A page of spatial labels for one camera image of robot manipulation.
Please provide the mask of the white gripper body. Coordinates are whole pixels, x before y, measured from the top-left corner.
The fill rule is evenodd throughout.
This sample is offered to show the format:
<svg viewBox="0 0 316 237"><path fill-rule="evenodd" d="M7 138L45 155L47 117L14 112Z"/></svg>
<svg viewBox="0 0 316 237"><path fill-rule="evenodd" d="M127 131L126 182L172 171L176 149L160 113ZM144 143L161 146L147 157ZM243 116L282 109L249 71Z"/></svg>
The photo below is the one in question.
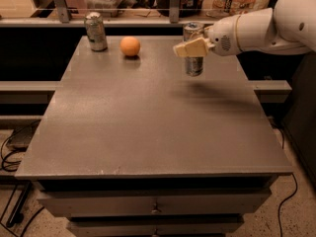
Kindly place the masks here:
<svg viewBox="0 0 316 237"><path fill-rule="evenodd" d="M240 53L237 40L238 19L238 16L226 17L212 25L212 29L206 36L214 44L211 49L214 53L221 56Z"/></svg>

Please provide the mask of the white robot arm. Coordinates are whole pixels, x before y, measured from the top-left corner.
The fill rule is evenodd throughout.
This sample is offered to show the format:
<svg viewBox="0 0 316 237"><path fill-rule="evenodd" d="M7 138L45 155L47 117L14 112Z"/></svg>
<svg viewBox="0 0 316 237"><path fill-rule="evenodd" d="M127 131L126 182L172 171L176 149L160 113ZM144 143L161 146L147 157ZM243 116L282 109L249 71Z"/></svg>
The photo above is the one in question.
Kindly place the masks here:
<svg viewBox="0 0 316 237"><path fill-rule="evenodd" d="M174 46L179 57L205 57L211 51L295 55L316 50L316 0L277 0L273 8L223 18L206 34Z"/></svg>

